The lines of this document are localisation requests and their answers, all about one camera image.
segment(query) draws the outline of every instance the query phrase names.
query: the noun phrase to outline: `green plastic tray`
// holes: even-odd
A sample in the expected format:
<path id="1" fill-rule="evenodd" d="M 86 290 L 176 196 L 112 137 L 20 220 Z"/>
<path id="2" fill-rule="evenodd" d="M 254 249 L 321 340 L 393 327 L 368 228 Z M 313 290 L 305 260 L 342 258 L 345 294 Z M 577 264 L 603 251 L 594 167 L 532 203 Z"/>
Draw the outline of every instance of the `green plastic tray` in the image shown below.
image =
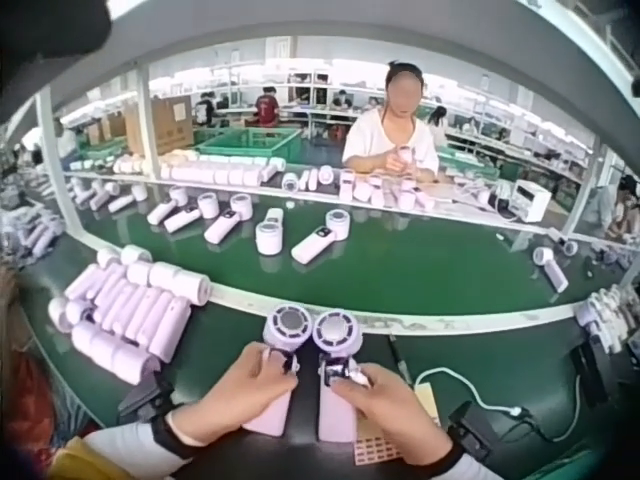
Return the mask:
<path id="1" fill-rule="evenodd" d="M 300 155 L 302 130 L 296 128 L 226 128 L 224 133 L 197 145 L 205 155 L 279 157 L 295 163 Z"/>
<path id="2" fill-rule="evenodd" d="M 473 172 L 487 180 L 497 180 L 500 172 L 491 163 L 451 147 L 438 148 L 440 165 L 454 168 L 461 173 Z"/>
<path id="3" fill-rule="evenodd" d="M 93 145 L 86 148 L 80 148 L 80 154 L 86 160 L 104 160 L 107 157 L 118 156 L 122 154 L 127 146 L 126 137 L 114 138 L 100 145 Z"/>

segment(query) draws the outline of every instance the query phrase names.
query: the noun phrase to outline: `person's left hand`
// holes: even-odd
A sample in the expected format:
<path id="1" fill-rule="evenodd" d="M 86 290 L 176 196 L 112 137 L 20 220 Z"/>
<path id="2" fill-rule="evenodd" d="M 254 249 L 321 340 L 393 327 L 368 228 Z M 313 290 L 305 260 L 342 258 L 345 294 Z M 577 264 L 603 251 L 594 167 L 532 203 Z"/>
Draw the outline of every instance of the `person's left hand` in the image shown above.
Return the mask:
<path id="1" fill-rule="evenodd" d="M 284 356 L 253 342 L 247 345 L 213 388 L 196 404 L 173 412 L 176 429 L 189 438 L 209 444 L 253 420 L 280 396 L 293 390 L 298 379 L 284 372 Z"/>

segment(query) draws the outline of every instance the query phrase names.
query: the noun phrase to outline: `person's right hand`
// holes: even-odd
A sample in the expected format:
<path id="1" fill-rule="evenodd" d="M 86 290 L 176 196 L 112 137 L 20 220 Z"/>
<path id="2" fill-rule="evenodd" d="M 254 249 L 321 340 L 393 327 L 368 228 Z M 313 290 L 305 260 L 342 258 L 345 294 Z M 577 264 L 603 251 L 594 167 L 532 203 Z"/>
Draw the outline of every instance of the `person's right hand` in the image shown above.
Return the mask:
<path id="1" fill-rule="evenodd" d="M 402 378 L 372 363 L 361 369 L 370 388 L 337 378 L 331 389 L 378 425 L 408 464 L 430 465 L 449 453 L 451 439 L 431 420 Z"/>
<path id="2" fill-rule="evenodd" d="M 400 158 L 395 148 L 382 155 L 382 168 L 387 172 L 395 174 L 403 173 L 407 169 L 407 166 L 407 162 Z"/>

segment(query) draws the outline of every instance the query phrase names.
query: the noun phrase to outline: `wrist strap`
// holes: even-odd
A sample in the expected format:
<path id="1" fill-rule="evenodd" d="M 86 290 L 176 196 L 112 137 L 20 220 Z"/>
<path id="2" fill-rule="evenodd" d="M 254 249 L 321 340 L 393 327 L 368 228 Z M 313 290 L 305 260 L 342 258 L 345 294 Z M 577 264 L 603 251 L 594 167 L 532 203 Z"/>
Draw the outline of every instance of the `wrist strap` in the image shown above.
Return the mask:
<path id="1" fill-rule="evenodd" d="M 156 444 L 182 460 L 193 458 L 203 448 L 185 444 L 173 431 L 165 415 L 157 415 L 151 420 L 151 432 Z"/>

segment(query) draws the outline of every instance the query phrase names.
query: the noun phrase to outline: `worker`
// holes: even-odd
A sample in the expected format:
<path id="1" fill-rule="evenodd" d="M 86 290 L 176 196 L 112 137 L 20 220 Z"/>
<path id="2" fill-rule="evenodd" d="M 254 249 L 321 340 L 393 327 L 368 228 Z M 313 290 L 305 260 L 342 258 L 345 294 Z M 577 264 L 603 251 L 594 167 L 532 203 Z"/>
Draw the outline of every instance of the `worker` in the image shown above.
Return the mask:
<path id="1" fill-rule="evenodd" d="M 638 182 L 631 175 L 624 175 L 618 185 L 595 188 L 590 195 L 576 232 L 596 238 L 622 236 L 625 219 L 637 201 Z"/>
<path id="2" fill-rule="evenodd" d="M 56 136 L 58 157 L 64 171 L 71 169 L 71 164 L 80 160 L 80 152 L 76 144 L 76 134 L 65 128 L 59 117 L 53 119 L 53 131 Z"/>
<path id="3" fill-rule="evenodd" d="M 58 451 L 48 478 L 116 480 L 171 475 L 204 447 L 238 430 L 296 387 L 297 378 L 285 373 L 285 358 L 280 353 L 272 352 L 263 363 L 265 349 L 259 343 L 246 346 L 218 383 L 194 404 L 150 423 L 108 428 L 71 440 Z M 331 388 L 385 432 L 409 465 L 439 480 L 499 480 L 453 443 L 399 376 L 373 364 L 363 365 L 362 371 L 370 388 L 345 379 L 334 379 Z M 25 478 L 16 471 L 12 476 Z"/>
<path id="4" fill-rule="evenodd" d="M 215 107 L 213 101 L 216 98 L 214 92 L 204 92 L 200 95 L 200 101 L 196 103 L 196 122 L 200 126 L 211 127 L 213 125 L 213 116 Z"/>
<path id="5" fill-rule="evenodd" d="M 277 127 L 280 105 L 276 99 L 275 87 L 264 87 L 262 95 L 256 100 L 256 120 L 260 127 Z"/>
<path id="6" fill-rule="evenodd" d="M 427 125 L 415 116 L 422 100 L 422 71 L 411 63 L 389 64 L 385 79 L 387 99 L 382 109 L 363 113 L 353 124 L 342 161 L 359 173 L 384 170 L 412 174 L 419 181 L 434 181 L 438 155 Z M 406 161 L 400 148 L 409 147 Z"/>
<path id="7" fill-rule="evenodd" d="M 442 105 L 437 106 L 436 109 L 431 112 L 431 115 L 429 115 L 427 125 L 429 125 L 429 131 L 431 135 L 433 135 L 433 143 L 435 146 L 446 147 L 446 133 L 447 127 L 449 126 L 449 122 L 447 122 L 447 109 Z"/>

